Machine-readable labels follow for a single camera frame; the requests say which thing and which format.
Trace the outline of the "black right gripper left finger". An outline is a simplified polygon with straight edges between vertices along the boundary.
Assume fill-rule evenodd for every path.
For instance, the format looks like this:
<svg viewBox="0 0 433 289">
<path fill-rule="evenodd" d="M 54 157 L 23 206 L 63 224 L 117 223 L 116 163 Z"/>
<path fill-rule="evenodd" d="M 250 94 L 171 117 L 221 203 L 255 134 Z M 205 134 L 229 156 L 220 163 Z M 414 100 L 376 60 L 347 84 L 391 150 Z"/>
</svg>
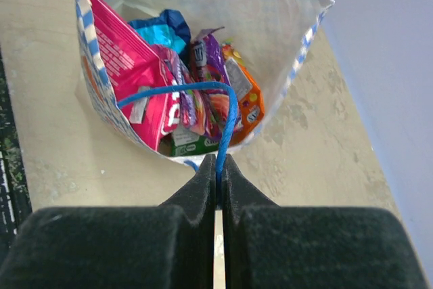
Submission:
<svg viewBox="0 0 433 289">
<path fill-rule="evenodd" d="M 158 206 L 49 207 L 22 224 L 2 288 L 211 288 L 215 157 Z"/>
</svg>

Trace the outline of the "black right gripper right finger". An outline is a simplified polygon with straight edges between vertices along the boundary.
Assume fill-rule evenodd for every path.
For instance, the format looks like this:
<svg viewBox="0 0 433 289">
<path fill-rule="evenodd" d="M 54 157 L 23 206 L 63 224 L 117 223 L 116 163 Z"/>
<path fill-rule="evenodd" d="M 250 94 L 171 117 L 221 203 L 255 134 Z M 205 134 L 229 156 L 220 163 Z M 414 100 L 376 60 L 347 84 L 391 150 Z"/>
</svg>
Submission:
<svg viewBox="0 0 433 289">
<path fill-rule="evenodd" d="M 427 288 L 400 221 L 388 210 L 280 206 L 228 156 L 222 174 L 228 288 Z"/>
</svg>

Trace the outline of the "purple candy packet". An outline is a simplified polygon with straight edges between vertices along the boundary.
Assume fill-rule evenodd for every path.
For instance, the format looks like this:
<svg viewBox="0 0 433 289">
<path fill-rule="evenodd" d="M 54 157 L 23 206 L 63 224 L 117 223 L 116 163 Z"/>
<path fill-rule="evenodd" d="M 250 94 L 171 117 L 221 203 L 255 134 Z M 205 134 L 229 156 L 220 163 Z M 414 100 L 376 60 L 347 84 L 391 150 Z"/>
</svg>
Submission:
<svg viewBox="0 0 433 289">
<path fill-rule="evenodd" d="M 231 82 L 222 47 L 214 36 L 222 29 L 202 29 L 187 46 L 187 63 L 178 60 L 170 64 L 178 85 L 214 83 L 204 89 L 179 92 L 181 125 L 212 140 L 221 138 L 229 119 L 229 110 L 237 107 L 236 98 L 227 91 Z"/>
</svg>

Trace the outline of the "blue checkered paper bag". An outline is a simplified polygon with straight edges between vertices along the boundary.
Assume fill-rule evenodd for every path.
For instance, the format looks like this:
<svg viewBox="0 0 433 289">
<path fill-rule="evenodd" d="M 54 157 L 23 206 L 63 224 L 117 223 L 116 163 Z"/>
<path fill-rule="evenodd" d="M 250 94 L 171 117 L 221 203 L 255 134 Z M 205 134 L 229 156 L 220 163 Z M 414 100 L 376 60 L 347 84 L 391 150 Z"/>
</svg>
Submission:
<svg viewBox="0 0 433 289">
<path fill-rule="evenodd" d="M 104 0 L 126 20 L 177 9 L 192 32 L 222 28 L 218 40 L 230 39 L 263 93 L 264 118 L 245 139 L 229 148 L 239 151 L 258 136 L 280 107 L 306 59 L 317 29 L 333 0 Z M 116 105 L 114 79 L 102 51 L 90 0 L 76 0 L 82 69 L 91 105 L 99 117 L 139 147 L 144 146 Z"/>
</svg>

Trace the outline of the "green snack packet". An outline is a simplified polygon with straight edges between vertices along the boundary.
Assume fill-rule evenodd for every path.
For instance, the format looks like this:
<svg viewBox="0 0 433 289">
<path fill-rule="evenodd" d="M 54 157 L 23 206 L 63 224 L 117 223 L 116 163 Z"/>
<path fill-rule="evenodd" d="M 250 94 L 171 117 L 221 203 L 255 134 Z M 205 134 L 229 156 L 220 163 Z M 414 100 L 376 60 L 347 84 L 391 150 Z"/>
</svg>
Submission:
<svg viewBox="0 0 433 289">
<path fill-rule="evenodd" d="M 223 128 L 217 126 L 216 137 L 199 135 L 183 126 L 178 126 L 173 132 L 166 135 L 170 146 L 170 156 L 195 156 L 215 152 L 219 148 Z"/>
</svg>

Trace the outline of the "orange snack packet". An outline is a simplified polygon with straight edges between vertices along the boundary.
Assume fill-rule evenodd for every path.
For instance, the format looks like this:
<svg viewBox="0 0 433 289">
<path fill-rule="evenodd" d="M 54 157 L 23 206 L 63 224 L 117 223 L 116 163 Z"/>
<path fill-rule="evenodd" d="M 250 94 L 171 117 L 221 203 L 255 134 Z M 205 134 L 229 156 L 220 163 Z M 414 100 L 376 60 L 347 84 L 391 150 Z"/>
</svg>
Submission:
<svg viewBox="0 0 433 289">
<path fill-rule="evenodd" d="M 265 115 L 262 91 L 249 73 L 240 53 L 230 43 L 221 46 L 225 68 L 231 87 L 235 91 L 240 109 L 240 121 L 231 138 L 231 145 L 237 145 L 253 132 Z"/>
</svg>

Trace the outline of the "pink snack packet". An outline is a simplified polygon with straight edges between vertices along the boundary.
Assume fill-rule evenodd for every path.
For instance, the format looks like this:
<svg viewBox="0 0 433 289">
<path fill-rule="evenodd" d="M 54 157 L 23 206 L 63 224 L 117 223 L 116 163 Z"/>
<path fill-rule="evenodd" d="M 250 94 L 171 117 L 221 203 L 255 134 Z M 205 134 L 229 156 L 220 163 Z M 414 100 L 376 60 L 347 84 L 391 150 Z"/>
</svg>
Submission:
<svg viewBox="0 0 433 289">
<path fill-rule="evenodd" d="M 99 50 L 116 100 L 176 84 L 157 52 L 104 0 L 90 0 Z M 121 109 L 138 138 L 157 151 L 181 119 L 180 94 L 145 97 Z"/>
</svg>

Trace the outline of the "blue snack wrapper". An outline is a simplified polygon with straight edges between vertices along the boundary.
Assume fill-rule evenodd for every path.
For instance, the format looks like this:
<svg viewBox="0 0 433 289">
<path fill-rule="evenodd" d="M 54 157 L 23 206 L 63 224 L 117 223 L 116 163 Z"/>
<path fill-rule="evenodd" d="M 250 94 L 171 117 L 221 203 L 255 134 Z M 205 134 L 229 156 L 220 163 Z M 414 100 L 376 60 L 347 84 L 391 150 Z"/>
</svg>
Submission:
<svg viewBox="0 0 433 289">
<path fill-rule="evenodd" d="M 150 45 L 163 45 L 174 50 L 189 64 L 191 32 L 180 11 L 165 9 L 159 16 L 131 20 L 128 24 Z"/>
</svg>

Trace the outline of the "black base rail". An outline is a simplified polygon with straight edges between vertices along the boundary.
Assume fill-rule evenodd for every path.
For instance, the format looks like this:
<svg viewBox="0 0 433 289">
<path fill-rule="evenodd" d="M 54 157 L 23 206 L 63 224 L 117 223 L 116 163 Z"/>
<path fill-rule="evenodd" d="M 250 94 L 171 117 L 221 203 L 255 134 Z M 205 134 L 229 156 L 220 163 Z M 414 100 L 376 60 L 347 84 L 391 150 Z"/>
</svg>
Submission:
<svg viewBox="0 0 433 289">
<path fill-rule="evenodd" d="M 30 194 L 4 65 L 1 65 L 1 261 L 24 220 L 32 213 Z"/>
</svg>

